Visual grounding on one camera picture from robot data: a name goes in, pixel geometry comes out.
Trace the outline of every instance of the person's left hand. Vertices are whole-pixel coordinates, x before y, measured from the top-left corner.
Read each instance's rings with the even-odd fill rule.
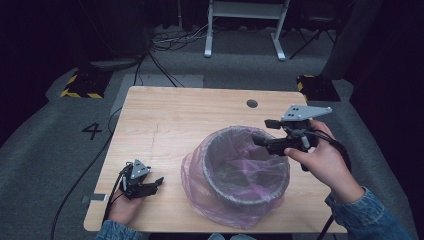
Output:
[[[113,202],[111,206],[108,220],[112,220],[114,222],[127,226],[128,223],[130,223],[131,220],[133,220],[133,218],[137,214],[138,212],[137,210],[140,207],[141,203],[143,203],[145,197],[134,198],[132,200],[129,200],[125,196],[125,194],[118,189],[113,194],[112,199],[116,199],[116,200]]]

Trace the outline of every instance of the hand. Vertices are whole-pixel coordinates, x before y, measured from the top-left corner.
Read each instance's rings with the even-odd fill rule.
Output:
[[[110,209],[108,219],[127,226],[137,214],[137,210],[143,203],[145,197],[129,200],[125,197],[125,194],[118,189],[113,194],[112,199],[115,199],[115,201]]]
[[[311,126],[335,139],[325,123],[311,120]],[[337,202],[352,203],[365,194],[364,189],[349,172],[339,151],[329,142],[319,139],[312,153],[304,153],[294,148],[287,148],[284,153],[303,164],[318,180],[329,186]]]

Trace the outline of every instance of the jacket sleeve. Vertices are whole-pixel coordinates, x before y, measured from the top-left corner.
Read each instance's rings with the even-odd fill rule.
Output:
[[[350,204],[338,204],[330,194],[325,202],[331,207],[334,220],[345,227],[352,239],[412,239],[399,220],[365,189],[365,195]]]
[[[140,240],[142,234],[114,221],[106,220],[95,240]]]

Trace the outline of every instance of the gray carpet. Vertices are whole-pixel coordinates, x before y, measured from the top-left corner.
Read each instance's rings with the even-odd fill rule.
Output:
[[[305,31],[305,35],[308,37],[311,33]],[[202,38],[177,51],[153,54],[172,75],[202,76],[204,88],[297,91],[296,77],[320,73],[332,47],[323,35],[293,60],[280,62],[269,29],[220,32],[214,37],[213,54],[208,59],[203,57],[204,43]],[[293,31],[282,38],[281,43],[286,55],[290,55],[303,40]],[[3,145],[0,149],[0,239],[50,237],[59,205],[107,142],[109,129],[114,128],[118,119],[117,115],[111,118],[111,112],[117,109],[119,101],[122,102],[120,89],[128,85],[135,69],[114,72],[104,99],[61,98],[61,91],[75,71],[70,69],[46,92],[49,103],[22,124]],[[162,73],[150,58],[146,58],[140,74]],[[338,140],[348,147],[355,177],[418,239],[405,194],[372,135],[348,101],[352,86],[344,80],[334,81],[334,84],[341,102],[317,101],[308,102],[308,105],[333,108],[332,114],[318,119],[325,121]],[[194,85],[187,83],[186,87],[199,87]],[[93,123],[98,123],[102,132],[90,140],[91,134],[82,130]],[[81,199],[93,192],[106,152],[107,147],[66,201],[57,222],[55,239],[93,239],[96,235],[83,228],[87,205],[81,203]],[[316,237],[317,234],[293,234],[293,239]],[[334,236],[328,234],[325,239],[334,239]],[[346,239],[346,236],[337,234],[337,239]]]

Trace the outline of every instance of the number 4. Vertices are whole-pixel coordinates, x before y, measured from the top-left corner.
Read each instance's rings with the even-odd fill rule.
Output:
[[[103,130],[97,130],[97,128],[99,128],[99,124],[97,122],[95,122],[95,123],[91,124],[90,126],[84,128],[82,131],[83,132],[90,132],[91,133],[90,140],[93,140],[96,133],[103,131]]]

